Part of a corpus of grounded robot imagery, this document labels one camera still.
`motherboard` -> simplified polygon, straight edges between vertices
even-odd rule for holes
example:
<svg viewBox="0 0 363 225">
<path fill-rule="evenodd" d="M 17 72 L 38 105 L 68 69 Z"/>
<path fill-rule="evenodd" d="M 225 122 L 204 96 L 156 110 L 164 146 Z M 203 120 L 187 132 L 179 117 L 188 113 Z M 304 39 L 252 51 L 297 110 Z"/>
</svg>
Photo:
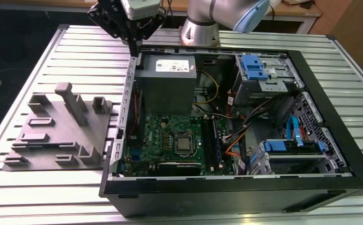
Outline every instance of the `motherboard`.
<svg viewBox="0 0 363 225">
<path fill-rule="evenodd" d="M 221 158 L 223 118 L 147 116 L 141 147 L 131 146 L 124 176 L 197 176 L 232 172 Z"/>
</svg>

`slotted aluminum profile table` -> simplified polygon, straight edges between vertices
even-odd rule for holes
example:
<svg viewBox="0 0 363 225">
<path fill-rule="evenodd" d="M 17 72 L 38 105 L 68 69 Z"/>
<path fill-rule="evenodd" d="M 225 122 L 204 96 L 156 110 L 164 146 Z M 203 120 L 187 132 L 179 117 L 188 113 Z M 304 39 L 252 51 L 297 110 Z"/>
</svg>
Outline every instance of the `slotted aluminum profile table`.
<svg viewBox="0 0 363 225">
<path fill-rule="evenodd" d="M 179 31 L 156 31 L 145 44 L 179 44 Z M 363 71 L 337 41 L 320 35 L 220 32 L 223 47 L 291 49 L 303 53 L 325 94 L 363 151 Z M 70 82 L 84 100 L 104 96 L 116 125 L 128 67 L 128 48 L 99 27 L 61 25 L 0 124 L 0 224 L 78 224 L 123 222 L 155 224 L 363 224 L 363 196 L 350 197 L 308 213 L 247 214 L 125 219 L 99 197 L 101 171 L 5 172 L 1 161 L 10 151 L 30 112 L 33 93 L 53 93 L 57 82 Z M 115 135 L 115 128 L 108 129 Z"/>
</svg>

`white label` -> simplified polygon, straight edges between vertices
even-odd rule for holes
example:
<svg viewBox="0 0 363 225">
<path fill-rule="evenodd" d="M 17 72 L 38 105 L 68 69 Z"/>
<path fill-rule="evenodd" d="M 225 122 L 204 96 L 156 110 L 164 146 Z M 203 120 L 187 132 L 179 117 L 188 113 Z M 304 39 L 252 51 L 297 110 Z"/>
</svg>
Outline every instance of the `white label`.
<svg viewBox="0 0 363 225">
<path fill-rule="evenodd" d="M 228 97 L 227 104 L 232 105 L 232 103 L 233 103 L 233 97 Z"/>
<path fill-rule="evenodd" d="M 157 60 L 156 72 L 189 72 L 188 60 Z"/>
<path fill-rule="evenodd" d="M 265 72 L 267 72 L 268 74 L 275 74 L 275 69 L 268 68 L 268 69 L 265 69 Z"/>
<path fill-rule="evenodd" d="M 239 167 L 240 167 L 243 170 L 245 170 L 245 164 L 244 164 L 244 162 L 241 161 L 241 159 L 239 159 L 237 165 L 239 165 Z"/>
</svg>

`cpu socket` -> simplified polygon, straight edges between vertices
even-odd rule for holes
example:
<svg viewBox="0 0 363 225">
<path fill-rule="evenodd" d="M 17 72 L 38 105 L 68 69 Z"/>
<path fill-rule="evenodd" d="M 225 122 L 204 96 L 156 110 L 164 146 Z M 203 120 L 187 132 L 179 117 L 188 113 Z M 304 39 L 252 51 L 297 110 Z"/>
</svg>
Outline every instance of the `cpu socket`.
<svg viewBox="0 0 363 225">
<path fill-rule="evenodd" d="M 193 153 L 192 135 L 175 135 L 175 154 L 191 155 Z"/>
</svg>

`gray power supply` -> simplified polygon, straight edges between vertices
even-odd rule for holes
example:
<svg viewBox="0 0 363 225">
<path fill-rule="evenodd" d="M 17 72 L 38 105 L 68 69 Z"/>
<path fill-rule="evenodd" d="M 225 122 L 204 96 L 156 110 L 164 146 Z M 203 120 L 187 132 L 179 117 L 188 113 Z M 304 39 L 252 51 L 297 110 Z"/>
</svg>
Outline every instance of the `gray power supply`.
<svg viewBox="0 0 363 225">
<path fill-rule="evenodd" d="M 189 115 L 196 83 L 195 57 L 147 55 L 136 70 L 145 112 L 151 115 Z"/>
</svg>

